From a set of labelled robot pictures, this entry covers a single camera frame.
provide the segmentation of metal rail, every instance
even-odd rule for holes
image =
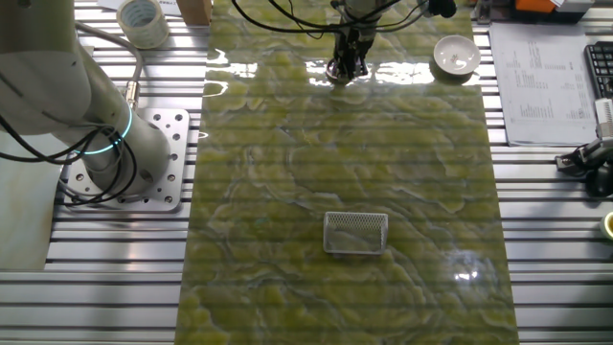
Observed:
[[[113,11],[78,0],[77,20],[120,33]],[[613,39],[613,7],[581,22],[589,40]],[[142,107],[187,109],[191,117],[183,210],[172,216],[74,216],[56,209],[46,270],[0,273],[0,344],[171,344],[192,196],[205,83],[208,28],[170,19],[169,42],[146,52]],[[489,47],[475,26],[489,140],[522,344],[613,343],[613,245],[598,231],[611,198],[590,199],[556,173],[567,149],[509,148]],[[93,36],[94,59],[118,85],[134,59]]]

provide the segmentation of keyboard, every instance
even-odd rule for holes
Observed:
[[[613,42],[588,45],[584,53],[596,99],[613,98]]]

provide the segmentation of wire mesh basket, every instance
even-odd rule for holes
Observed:
[[[381,255],[385,251],[387,230],[385,214],[326,212],[324,251]]]

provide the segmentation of white bowl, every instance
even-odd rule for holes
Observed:
[[[434,47],[434,60],[444,72],[463,76],[472,73],[481,63],[479,48],[460,35],[443,37]]]
[[[613,228],[611,228],[612,224],[613,224],[613,212],[602,217],[601,224],[600,224],[602,234],[610,240],[613,240]]]

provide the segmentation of mounting plate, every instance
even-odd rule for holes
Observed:
[[[163,177],[151,188],[138,196],[115,198],[100,204],[70,206],[74,212],[83,213],[172,213],[180,210],[185,155],[190,131],[190,114],[184,109],[139,109],[141,118],[158,126],[170,144],[169,166]],[[68,169],[68,186],[80,193],[99,194],[98,188],[89,178],[82,161]],[[71,202],[66,196],[64,202]]]

